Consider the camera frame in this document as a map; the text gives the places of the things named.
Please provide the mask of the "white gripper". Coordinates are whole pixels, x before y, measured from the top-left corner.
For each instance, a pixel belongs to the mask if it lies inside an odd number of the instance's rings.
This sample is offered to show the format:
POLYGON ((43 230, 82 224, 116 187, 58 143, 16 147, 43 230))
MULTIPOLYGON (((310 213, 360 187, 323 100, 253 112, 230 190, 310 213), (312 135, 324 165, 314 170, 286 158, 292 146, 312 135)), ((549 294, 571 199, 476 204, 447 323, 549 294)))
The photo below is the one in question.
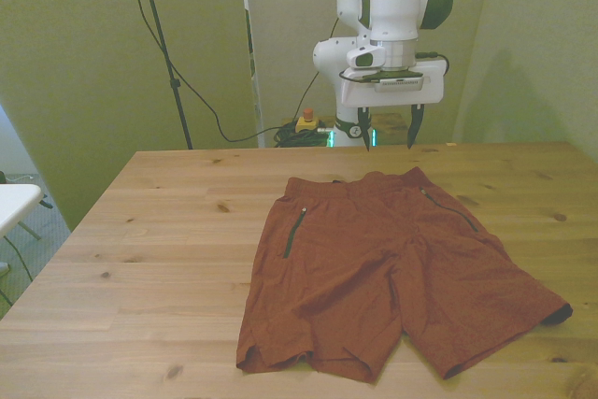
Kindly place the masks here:
POLYGON ((445 60, 417 62, 398 72, 348 68, 339 74, 340 100, 344 107, 358 107, 363 143, 370 150, 369 107, 411 106, 407 147, 416 142, 424 117, 424 105, 439 103, 444 96, 445 60))

